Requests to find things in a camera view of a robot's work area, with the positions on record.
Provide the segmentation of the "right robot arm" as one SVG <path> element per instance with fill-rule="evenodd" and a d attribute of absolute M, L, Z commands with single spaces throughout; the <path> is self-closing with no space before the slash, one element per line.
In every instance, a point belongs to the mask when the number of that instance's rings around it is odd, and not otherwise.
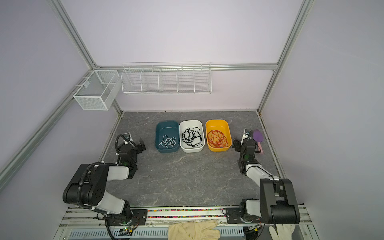
<path fill-rule="evenodd" d="M 262 223 L 290 224 L 300 223 L 301 216 L 293 183 L 289 179 L 278 178 L 268 172 L 255 157 L 258 144 L 253 139 L 234 140 L 233 148 L 240 153 L 238 166 L 243 176 L 253 180 L 260 188 L 258 200 L 243 199 L 240 216 L 245 222 L 258 218 Z"/>

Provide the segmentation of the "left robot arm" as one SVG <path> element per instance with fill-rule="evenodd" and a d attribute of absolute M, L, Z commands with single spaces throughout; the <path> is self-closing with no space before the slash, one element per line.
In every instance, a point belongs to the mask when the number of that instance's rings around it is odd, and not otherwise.
<path fill-rule="evenodd" d="M 135 143 L 132 135 L 118 135 L 115 163 L 82 164 L 63 192 L 63 202 L 91 210 L 103 216 L 108 226 L 143 226 L 146 209 L 132 210 L 129 201 L 106 190 L 107 182 L 132 179 L 138 170 L 138 155 L 146 150 L 143 139 Z"/>

